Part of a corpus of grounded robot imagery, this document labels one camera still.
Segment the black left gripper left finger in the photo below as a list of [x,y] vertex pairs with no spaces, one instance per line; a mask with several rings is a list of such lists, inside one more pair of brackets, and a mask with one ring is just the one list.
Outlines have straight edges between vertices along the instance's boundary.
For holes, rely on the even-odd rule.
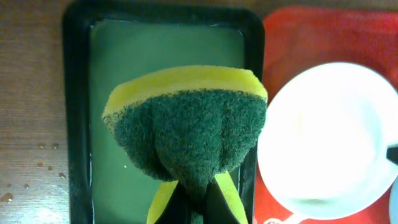
[[191,214],[192,208],[185,187],[178,183],[155,224],[191,224]]

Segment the white plate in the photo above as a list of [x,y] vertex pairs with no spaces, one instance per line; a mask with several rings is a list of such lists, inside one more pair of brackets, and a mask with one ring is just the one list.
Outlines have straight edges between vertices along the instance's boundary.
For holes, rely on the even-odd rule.
[[397,91],[370,68],[324,63],[271,101],[258,140],[261,177],[291,214],[286,223],[360,212],[397,177]]

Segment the light blue plate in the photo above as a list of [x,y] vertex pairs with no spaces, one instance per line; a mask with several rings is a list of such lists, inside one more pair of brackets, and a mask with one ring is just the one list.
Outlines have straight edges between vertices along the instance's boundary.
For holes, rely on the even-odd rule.
[[390,224],[398,224],[398,180],[395,179],[389,197],[389,220]]

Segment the yellow green scrub sponge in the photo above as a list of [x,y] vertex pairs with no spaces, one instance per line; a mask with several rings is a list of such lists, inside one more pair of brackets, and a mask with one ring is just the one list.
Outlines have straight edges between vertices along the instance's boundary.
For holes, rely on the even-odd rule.
[[192,208],[191,223],[204,223],[214,180],[238,222],[247,222],[230,173],[257,143],[267,96],[252,71],[211,65],[166,68],[111,92],[104,124],[131,162],[161,181],[148,223],[160,217],[178,183]]

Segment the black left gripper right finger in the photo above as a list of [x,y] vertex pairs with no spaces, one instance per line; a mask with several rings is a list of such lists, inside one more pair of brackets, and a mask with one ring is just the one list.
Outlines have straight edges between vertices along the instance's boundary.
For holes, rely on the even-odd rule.
[[204,207],[204,224],[239,224],[216,180],[208,185]]

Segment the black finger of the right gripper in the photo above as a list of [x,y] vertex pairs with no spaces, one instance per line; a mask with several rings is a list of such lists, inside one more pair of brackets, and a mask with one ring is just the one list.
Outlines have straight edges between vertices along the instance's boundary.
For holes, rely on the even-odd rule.
[[398,165],[398,145],[389,146],[387,148],[386,158],[388,161]]

